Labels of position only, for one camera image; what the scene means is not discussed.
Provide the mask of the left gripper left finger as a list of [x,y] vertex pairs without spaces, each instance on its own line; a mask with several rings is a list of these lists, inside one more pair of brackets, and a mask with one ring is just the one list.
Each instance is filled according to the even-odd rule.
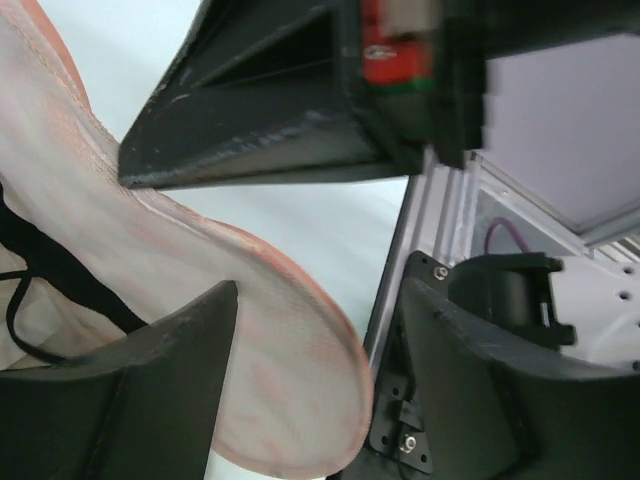
[[2,477],[202,478],[237,309],[224,281],[64,365],[3,372]]

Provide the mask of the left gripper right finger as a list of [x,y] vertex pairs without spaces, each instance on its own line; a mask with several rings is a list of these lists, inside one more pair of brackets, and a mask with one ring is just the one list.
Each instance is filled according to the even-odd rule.
[[349,182],[411,175],[415,149],[362,71],[355,1],[200,4],[125,135],[128,188]]

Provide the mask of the floral mesh laundry bag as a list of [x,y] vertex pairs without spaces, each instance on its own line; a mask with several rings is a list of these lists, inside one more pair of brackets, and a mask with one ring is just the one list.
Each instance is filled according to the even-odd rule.
[[[335,302],[261,239],[116,179],[117,142],[91,111],[66,46],[35,1],[1,5],[1,195],[66,247],[150,325],[224,281],[236,326],[209,449],[283,479],[338,472],[369,431],[373,382]],[[51,367],[21,353],[4,323],[1,375]],[[35,280],[19,310],[26,340],[88,354],[124,334]]]

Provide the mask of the black bra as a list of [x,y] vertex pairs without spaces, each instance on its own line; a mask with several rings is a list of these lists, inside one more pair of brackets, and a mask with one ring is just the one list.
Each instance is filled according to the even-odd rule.
[[28,357],[47,365],[76,363],[82,353],[62,354],[37,346],[17,331],[19,310],[35,280],[42,280],[71,303],[105,317],[125,337],[149,329],[149,324],[133,312],[109,287],[96,278],[62,244],[24,219],[1,195],[1,246],[24,261],[19,270],[5,270],[1,281],[16,286],[5,307],[4,323],[15,347]]

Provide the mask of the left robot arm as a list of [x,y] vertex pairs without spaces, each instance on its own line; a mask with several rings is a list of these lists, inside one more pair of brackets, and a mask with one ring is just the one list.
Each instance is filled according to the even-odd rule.
[[[1,5],[1,475],[635,479],[639,268],[471,257],[491,60],[635,1],[204,1],[122,141]],[[166,195],[408,176],[367,334]]]

